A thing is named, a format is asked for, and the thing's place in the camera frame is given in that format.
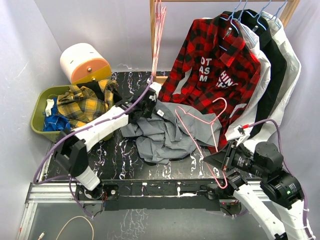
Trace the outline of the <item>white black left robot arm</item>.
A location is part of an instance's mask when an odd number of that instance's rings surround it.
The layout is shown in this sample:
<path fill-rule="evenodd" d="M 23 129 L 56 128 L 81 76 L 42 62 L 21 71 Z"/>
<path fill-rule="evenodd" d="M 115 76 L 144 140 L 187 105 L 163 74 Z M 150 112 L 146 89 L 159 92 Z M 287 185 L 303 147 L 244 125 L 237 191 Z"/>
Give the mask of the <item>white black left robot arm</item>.
<path fill-rule="evenodd" d="M 88 124 L 76 130 L 66 129 L 60 132 L 60 140 L 70 137 L 56 144 L 54 160 L 86 189 L 85 192 L 91 199 L 101 198 L 104 188 L 100 178 L 89 166 L 88 152 L 114 131 L 141 118 L 151 117 L 158 94 L 157 90 L 150 88 L 143 98 L 122 99 Z"/>

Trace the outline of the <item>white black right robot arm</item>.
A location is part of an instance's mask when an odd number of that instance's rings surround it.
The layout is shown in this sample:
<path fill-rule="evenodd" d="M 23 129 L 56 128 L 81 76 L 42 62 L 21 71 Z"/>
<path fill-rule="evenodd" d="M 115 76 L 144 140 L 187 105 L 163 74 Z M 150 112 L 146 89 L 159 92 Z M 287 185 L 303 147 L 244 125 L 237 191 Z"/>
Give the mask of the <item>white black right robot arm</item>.
<path fill-rule="evenodd" d="M 276 217 L 239 173 L 226 177 L 223 194 L 239 200 L 255 218 L 270 240 L 314 240 L 299 181 L 283 168 L 284 157 L 272 142 L 259 142 L 254 152 L 232 140 L 204 162 L 229 172 L 239 169 L 261 179 L 260 188 L 276 208 Z"/>

